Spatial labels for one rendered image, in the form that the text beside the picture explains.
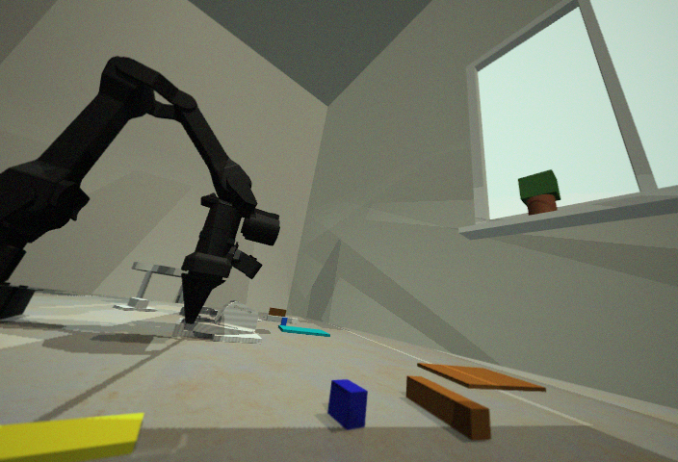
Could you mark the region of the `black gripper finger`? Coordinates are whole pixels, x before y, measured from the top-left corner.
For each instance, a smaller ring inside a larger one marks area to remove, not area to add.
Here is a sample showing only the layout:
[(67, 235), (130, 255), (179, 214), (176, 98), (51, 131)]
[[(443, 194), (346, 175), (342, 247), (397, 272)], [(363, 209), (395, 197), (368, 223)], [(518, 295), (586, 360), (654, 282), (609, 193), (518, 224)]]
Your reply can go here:
[(225, 280), (181, 273), (185, 323), (193, 324), (211, 291)]

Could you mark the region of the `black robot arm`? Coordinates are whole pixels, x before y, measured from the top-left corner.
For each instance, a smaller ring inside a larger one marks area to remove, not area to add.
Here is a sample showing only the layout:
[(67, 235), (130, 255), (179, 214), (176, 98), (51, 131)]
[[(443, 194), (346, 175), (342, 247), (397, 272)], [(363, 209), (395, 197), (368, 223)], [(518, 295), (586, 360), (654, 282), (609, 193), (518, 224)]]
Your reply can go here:
[[(154, 97), (154, 91), (169, 103)], [(195, 99), (159, 71), (125, 57), (110, 59), (98, 95), (35, 160), (0, 173), (0, 285), (7, 283), (32, 243), (77, 220), (90, 201), (81, 182), (125, 124), (145, 113), (180, 122), (208, 166), (218, 197), (201, 197), (210, 208), (203, 227), (241, 233), (273, 246), (279, 215), (256, 209), (251, 181), (223, 150)]]

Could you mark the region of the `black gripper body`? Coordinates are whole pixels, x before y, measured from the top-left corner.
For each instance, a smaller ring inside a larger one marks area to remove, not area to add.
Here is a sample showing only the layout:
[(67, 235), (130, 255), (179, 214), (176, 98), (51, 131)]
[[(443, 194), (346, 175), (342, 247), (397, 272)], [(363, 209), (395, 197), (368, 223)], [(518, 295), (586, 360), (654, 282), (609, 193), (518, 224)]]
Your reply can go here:
[(236, 236), (228, 231), (203, 227), (195, 252), (184, 259), (182, 270), (188, 274), (221, 279), (228, 278), (232, 265), (225, 258)]

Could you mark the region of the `orange flat plate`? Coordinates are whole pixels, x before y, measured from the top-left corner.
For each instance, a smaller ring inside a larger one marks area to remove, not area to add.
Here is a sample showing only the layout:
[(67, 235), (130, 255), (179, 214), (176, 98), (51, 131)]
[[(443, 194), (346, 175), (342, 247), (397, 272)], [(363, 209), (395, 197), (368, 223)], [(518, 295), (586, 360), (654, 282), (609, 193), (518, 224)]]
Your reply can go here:
[(482, 368), (470, 368), (459, 366), (446, 366), (417, 363), (420, 367), (429, 372), (435, 373), (446, 379), (449, 379), (468, 389), (484, 390), (506, 390), (506, 391), (546, 391), (545, 387), (516, 379), (501, 373), (493, 372)]

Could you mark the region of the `teal flat rectangular plate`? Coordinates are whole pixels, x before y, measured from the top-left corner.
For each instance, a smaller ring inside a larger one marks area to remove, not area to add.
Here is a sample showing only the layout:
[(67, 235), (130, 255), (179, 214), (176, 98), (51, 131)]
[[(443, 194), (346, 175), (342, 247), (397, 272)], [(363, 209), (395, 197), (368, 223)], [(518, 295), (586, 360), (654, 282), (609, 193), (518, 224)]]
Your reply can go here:
[(319, 329), (310, 329), (310, 328), (285, 326), (285, 325), (279, 325), (278, 328), (282, 332), (330, 337), (330, 334), (324, 332), (323, 330), (319, 330)]

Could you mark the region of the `yellow flat bar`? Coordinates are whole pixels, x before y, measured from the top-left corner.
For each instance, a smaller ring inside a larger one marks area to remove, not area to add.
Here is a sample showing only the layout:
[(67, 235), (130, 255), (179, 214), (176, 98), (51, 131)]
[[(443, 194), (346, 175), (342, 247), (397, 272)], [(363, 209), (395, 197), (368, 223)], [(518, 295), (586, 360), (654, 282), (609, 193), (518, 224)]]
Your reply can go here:
[(144, 413), (0, 426), (0, 462), (82, 462), (132, 453)]

